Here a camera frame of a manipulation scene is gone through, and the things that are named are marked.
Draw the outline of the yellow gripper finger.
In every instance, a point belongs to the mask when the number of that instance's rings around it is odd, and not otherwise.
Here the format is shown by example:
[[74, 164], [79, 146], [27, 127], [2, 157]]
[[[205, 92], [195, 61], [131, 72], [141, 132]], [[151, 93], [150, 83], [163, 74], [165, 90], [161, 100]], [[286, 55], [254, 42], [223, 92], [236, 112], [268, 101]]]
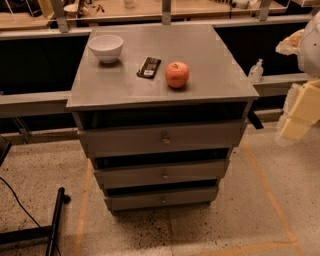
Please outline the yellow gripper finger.
[[283, 55], [297, 55], [299, 52], [300, 39], [302, 37], [304, 30], [298, 30], [291, 34], [290, 36], [283, 39], [275, 48], [277, 53]]
[[320, 120], [320, 80], [293, 84], [288, 91], [279, 136], [289, 141], [301, 139]]

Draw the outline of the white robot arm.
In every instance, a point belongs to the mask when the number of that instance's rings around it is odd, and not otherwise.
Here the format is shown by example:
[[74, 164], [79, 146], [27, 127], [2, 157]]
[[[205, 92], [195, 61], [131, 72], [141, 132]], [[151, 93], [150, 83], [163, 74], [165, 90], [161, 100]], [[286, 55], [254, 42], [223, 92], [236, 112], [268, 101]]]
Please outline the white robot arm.
[[320, 13], [304, 29], [281, 41], [276, 51], [295, 54], [299, 70], [311, 77], [303, 85], [292, 84], [278, 123], [280, 138], [298, 141], [320, 120]]

